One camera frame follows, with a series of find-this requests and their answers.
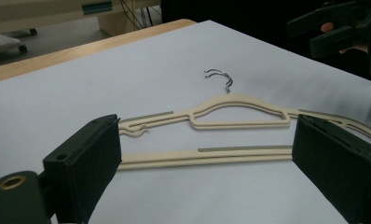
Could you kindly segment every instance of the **plastic hanger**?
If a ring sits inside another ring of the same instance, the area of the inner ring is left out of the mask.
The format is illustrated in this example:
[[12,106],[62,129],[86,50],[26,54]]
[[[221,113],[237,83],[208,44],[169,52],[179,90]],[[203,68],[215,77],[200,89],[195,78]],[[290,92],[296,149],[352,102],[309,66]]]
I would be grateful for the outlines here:
[[[358,133],[364,134],[371,139],[371,128],[357,120],[308,110],[278,107],[252,96],[230,92],[229,87],[233,83],[232,78],[227,73],[220,70],[211,69],[206,72],[211,71],[219,73],[216,75],[223,75],[229,79],[226,87],[226,95],[214,97],[204,104],[197,106],[196,108],[144,116],[135,119],[123,119],[118,124],[119,133],[138,137],[145,133],[149,128],[153,128],[159,125],[171,124],[187,119],[189,120],[192,127],[197,130],[288,127],[290,126],[291,119],[296,119],[300,114],[304,114],[332,121],[342,128],[352,129]],[[267,112],[269,114],[278,115],[282,119],[230,122],[196,121],[197,117],[207,115],[214,110],[226,106],[250,107]],[[235,161],[291,160],[291,153],[292,146],[252,146],[199,148],[169,152],[125,154],[123,155],[123,162],[120,164],[119,169],[125,170]]]

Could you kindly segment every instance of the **silver hook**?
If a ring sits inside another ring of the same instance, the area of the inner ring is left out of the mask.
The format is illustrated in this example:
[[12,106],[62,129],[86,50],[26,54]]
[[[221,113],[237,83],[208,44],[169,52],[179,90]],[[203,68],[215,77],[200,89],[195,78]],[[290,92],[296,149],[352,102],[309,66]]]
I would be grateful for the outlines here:
[[218,70],[218,69],[209,69],[207,71],[204,71],[205,73],[210,73],[210,72],[214,72],[214,73],[211,73],[209,75],[206,75],[205,77],[208,78],[208,77],[211,77],[211,76],[214,76],[214,75],[219,75],[219,76],[223,76],[223,77],[227,77],[228,78],[228,82],[226,83],[226,90],[227,90],[227,93],[230,93],[231,90],[229,89],[230,86],[232,86],[233,84],[233,80],[232,80],[232,77],[229,76],[228,73],[224,72],[224,71],[221,71],[221,70]]

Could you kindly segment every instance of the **white table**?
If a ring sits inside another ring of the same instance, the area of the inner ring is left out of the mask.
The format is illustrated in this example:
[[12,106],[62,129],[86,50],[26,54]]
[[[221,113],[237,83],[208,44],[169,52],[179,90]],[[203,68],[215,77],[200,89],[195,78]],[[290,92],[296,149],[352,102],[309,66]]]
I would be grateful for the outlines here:
[[[213,21],[0,81],[0,177],[43,171],[49,152],[92,119],[195,107],[231,90],[274,105],[357,119],[371,127],[371,81]],[[262,116],[233,108],[208,116]],[[289,129],[196,131],[187,122],[121,135],[122,152],[288,145]],[[90,223],[346,223],[291,161],[119,171]]]

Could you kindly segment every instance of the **gray floor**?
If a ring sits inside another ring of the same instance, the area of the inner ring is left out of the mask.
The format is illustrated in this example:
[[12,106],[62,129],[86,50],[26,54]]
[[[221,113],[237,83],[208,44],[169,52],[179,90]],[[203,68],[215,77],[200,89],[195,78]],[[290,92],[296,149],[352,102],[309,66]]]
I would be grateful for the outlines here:
[[[159,6],[150,7],[149,13],[153,26],[162,23]],[[138,21],[136,24],[140,29],[152,26],[146,9],[143,11],[138,9],[136,18]],[[110,37],[110,35],[99,29],[97,18],[87,18],[79,21],[36,27],[36,31],[37,35],[31,35],[29,30],[3,34],[19,39],[27,47],[28,52],[20,54],[18,49],[0,52],[0,65],[14,63]]]

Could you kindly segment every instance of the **black wheel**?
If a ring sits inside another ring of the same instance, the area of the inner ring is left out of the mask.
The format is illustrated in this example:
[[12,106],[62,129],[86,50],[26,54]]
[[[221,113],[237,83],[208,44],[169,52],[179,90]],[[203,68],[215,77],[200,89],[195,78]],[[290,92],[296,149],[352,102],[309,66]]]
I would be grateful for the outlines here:
[[26,48],[25,45],[19,46],[18,49],[20,50],[21,54],[24,54],[24,53],[28,52],[28,48]]
[[29,31],[31,32],[31,35],[37,35],[36,29],[30,29]]

